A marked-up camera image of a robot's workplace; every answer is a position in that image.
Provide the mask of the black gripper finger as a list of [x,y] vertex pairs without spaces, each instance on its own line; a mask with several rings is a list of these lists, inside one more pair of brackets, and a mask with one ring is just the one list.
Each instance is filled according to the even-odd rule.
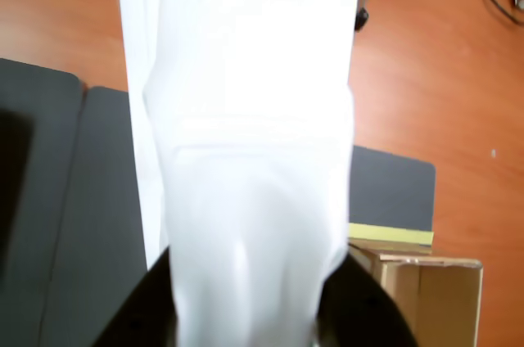
[[324,282],[316,318],[319,346],[416,346],[392,298],[352,255]]
[[96,346],[175,346],[177,314],[171,291],[169,251],[136,285],[96,339]]

